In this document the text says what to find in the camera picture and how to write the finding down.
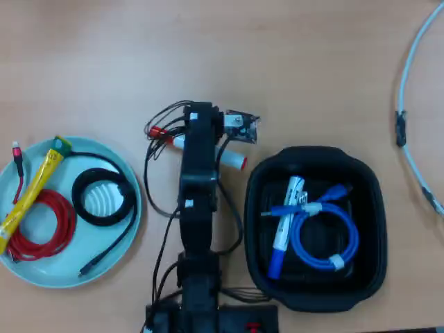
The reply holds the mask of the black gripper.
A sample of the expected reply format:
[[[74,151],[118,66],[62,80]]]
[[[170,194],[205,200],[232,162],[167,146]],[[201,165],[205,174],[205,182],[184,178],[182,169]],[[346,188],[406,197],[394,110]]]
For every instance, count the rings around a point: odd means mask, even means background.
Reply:
[[[184,107],[185,134],[204,135],[215,141],[223,136],[223,113],[211,102],[192,101]]]

